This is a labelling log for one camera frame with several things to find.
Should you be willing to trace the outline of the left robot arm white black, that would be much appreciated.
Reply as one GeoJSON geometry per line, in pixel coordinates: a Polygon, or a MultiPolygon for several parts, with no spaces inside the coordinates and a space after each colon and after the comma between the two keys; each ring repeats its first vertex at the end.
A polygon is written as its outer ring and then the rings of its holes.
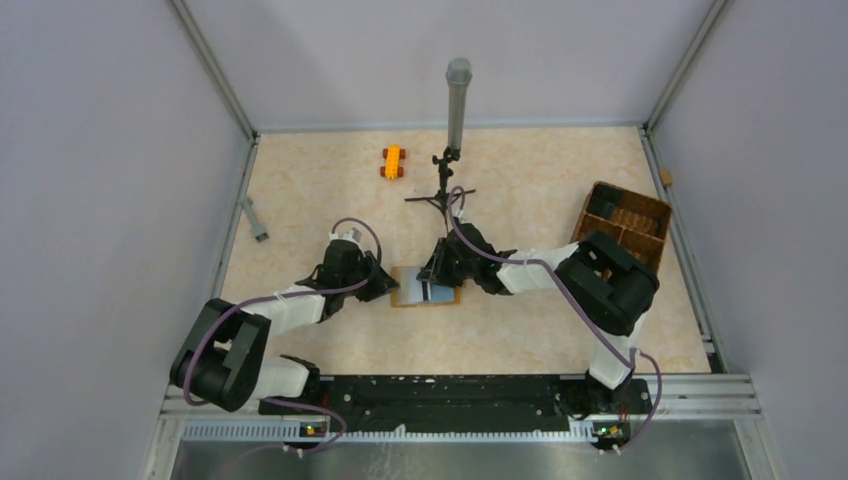
{"type": "Polygon", "coordinates": [[[207,301],[169,372],[192,406],[240,409],[253,396],[282,397],[297,413],[319,404],[314,364],[290,355],[269,357],[268,342],[337,313],[347,298],[370,302],[398,289],[376,253],[349,239],[333,239],[305,279],[270,296],[233,304],[207,301]]]}

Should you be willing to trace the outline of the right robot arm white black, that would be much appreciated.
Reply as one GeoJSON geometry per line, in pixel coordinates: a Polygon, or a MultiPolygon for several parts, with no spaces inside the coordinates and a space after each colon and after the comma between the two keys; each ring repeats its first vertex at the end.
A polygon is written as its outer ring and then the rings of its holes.
{"type": "Polygon", "coordinates": [[[471,223],[437,241],[418,278],[447,288],[471,280],[501,296],[558,291],[597,340],[586,397],[600,412],[626,400],[636,339],[660,287],[652,269],[601,231],[554,249],[497,251],[471,223]]]}

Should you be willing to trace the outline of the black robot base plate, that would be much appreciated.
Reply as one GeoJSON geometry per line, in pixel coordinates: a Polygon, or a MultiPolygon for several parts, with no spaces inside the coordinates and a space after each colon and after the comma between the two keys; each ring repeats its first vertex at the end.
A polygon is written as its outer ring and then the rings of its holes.
{"type": "Polygon", "coordinates": [[[295,404],[339,414],[351,433],[564,432],[593,415],[626,420],[652,408],[648,384],[627,377],[613,390],[588,375],[335,375],[309,365],[296,398],[262,394],[262,415],[295,415],[295,404]]]}

